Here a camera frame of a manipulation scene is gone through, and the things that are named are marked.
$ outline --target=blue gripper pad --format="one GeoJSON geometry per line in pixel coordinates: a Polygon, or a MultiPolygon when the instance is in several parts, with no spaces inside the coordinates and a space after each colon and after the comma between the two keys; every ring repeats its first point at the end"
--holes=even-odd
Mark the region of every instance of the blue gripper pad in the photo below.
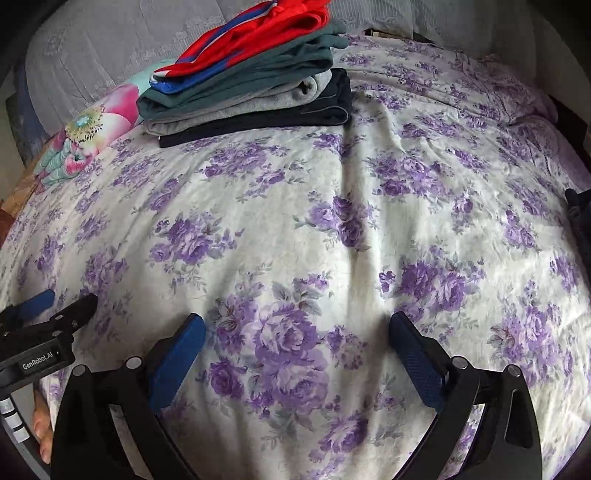
{"type": "Polygon", "coordinates": [[[28,299],[16,306],[18,309],[18,318],[23,322],[30,322],[38,317],[43,311],[53,305],[56,294],[53,290],[46,290],[33,298],[28,299]]]}
{"type": "Polygon", "coordinates": [[[396,312],[390,318],[388,337],[423,403],[441,412],[445,405],[445,378],[435,370],[425,353],[421,334],[405,314],[396,312]]]}
{"type": "Polygon", "coordinates": [[[176,333],[176,341],[150,377],[148,403],[154,413],[159,413],[173,402],[195,357],[205,344],[205,334],[205,323],[195,313],[187,318],[183,330],[176,333]]]}

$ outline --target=crumpled sheet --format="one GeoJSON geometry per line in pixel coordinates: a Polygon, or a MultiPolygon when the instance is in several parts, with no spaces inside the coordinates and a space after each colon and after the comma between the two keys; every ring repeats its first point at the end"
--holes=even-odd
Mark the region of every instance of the crumpled sheet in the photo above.
{"type": "MultiPolygon", "coordinates": [[[[92,370],[202,315],[164,425],[202,478],[269,480],[402,467],[434,416],[387,345],[403,310],[451,355],[522,368],[550,479],[591,423],[589,288],[563,197],[590,175],[510,70],[350,40],[348,126],[164,150],[135,128],[29,201],[0,251],[0,304],[96,293],[74,343],[92,370]]],[[[70,370],[43,382],[54,419],[70,370]]]]}

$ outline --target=dark teal fabric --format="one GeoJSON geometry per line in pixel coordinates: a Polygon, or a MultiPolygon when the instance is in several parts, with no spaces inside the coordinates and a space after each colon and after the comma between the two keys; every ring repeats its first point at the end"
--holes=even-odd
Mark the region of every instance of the dark teal fabric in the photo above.
{"type": "Polygon", "coordinates": [[[333,65],[331,48],[345,48],[345,26],[331,21],[326,27],[272,48],[175,95],[153,88],[138,99],[139,114],[158,120],[206,108],[222,100],[268,87],[296,82],[325,72],[333,65]]]}

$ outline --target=red garment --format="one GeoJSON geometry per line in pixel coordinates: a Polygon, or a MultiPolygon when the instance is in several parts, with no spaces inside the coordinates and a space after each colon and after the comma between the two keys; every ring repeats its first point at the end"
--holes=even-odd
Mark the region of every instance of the red garment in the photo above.
{"type": "Polygon", "coordinates": [[[173,65],[154,72],[177,77],[199,72],[218,62],[228,68],[254,55],[323,28],[330,0],[271,0],[255,5],[227,24],[199,37],[173,65]]]}

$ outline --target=metal screw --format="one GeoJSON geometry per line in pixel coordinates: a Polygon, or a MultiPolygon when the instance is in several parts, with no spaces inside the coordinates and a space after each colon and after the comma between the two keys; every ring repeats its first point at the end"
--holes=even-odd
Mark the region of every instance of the metal screw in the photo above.
{"type": "Polygon", "coordinates": [[[460,370],[468,368],[468,360],[462,356],[455,356],[452,358],[452,363],[454,367],[459,368],[460,370]]]}
{"type": "Polygon", "coordinates": [[[514,377],[519,377],[521,375],[521,369],[517,365],[509,365],[507,371],[514,377]]]}
{"type": "Polygon", "coordinates": [[[72,370],[72,375],[75,377],[81,377],[86,372],[86,365],[76,365],[72,370]]]}
{"type": "Polygon", "coordinates": [[[135,370],[142,364],[142,359],[138,356],[133,356],[125,362],[125,366],[130,370],[135,370]]]}

